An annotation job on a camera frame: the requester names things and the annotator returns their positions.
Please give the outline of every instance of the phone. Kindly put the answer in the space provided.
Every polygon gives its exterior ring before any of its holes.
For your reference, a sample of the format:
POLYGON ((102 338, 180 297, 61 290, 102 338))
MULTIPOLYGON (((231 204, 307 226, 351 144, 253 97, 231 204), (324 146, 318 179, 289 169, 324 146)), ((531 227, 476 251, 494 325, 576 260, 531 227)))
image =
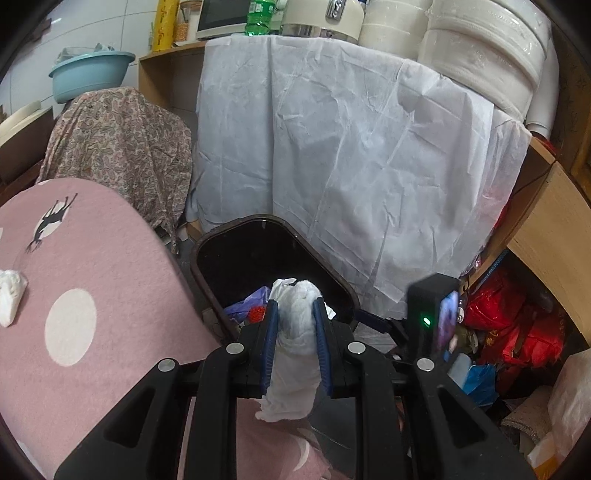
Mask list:
POLYGON ((450 346, 456 334, 457 309, 460 303, 458 292, 452 291, 439 305, 439 319, 437 322, 437 336, 433 342, 433 354, 453 352, 455 346, 450 346))

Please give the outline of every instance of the black device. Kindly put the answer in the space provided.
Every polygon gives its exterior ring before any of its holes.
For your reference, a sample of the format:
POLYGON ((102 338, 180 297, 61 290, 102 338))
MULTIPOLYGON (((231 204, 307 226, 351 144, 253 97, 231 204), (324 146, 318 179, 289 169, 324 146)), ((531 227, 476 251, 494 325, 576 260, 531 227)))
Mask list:
MULTIPOLYGON (((454 291, 457 280, 438 274, 411 287, 408 322, 424 315, 440 324, 454 291)), ((357 480, 535 480, 521 454, 430 357, 444 345, 446 328, 435 333, 409 323, 405 332, 393 320, 362 313, 360 321, 429 353, 395 361, 356 342, 348 325, 329 320, 322 298, 313 315, 323 387, 332 398, 356 400, 357 480), (404 405, 402 429, 397 399, 404 405)), ((55 480, 176 479, 193 396, 184 478, 234 480, 236 399, 267 391, 278 323, 271 300, 261 323, 244 327, 237 342, 204 361, 160 361, 82 440, 55 480)))
POLYGON ((456 331, 459 280, 432 275, 408 288, 409 358, 438 360, 456 331))

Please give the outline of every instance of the crumpled tissue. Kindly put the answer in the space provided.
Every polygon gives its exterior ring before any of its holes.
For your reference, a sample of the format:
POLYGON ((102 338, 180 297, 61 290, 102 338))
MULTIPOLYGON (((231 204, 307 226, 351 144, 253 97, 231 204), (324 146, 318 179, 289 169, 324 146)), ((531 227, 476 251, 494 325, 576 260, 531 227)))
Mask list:
POLYGON ((27 279, 19 272, 0 270, 0 325, 3 327, 14 321, 27 285, 27 279))
MULTIPOLYGON (((320 384, 312 304, 322 293, 307 280, 295 281, 295 278, 276 280, 269 295, 269 300, 275 300, 279 306, 279 331, 271 384, 267 394, 258 400, 259 420, 304 418, 312 411, 320 384)), ((335 312, 329 306, 326 312, 329 319, 334 318, 335 312)))

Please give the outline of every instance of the rice cooker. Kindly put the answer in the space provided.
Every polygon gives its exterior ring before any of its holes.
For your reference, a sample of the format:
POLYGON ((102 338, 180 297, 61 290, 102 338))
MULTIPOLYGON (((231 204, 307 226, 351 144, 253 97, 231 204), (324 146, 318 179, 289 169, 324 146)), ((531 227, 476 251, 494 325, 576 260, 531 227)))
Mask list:
POLYGON ((357 43, 363 8, 358 0, 289 0, 281 35, 336 38, 357 43))

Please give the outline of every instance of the black trash can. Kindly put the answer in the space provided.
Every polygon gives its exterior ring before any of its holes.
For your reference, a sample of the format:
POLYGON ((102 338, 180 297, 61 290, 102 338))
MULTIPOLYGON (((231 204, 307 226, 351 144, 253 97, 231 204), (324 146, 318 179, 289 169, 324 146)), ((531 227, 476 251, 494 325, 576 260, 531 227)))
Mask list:
POLYGON ((191 272, 229 340, 237 327, 223 309, 278 278, 309 280, 322 292, 336 319, 352 329, 359 299, 353 288, 294 228, 273 215, 252 215, 203 235, 191 255, 191 272))

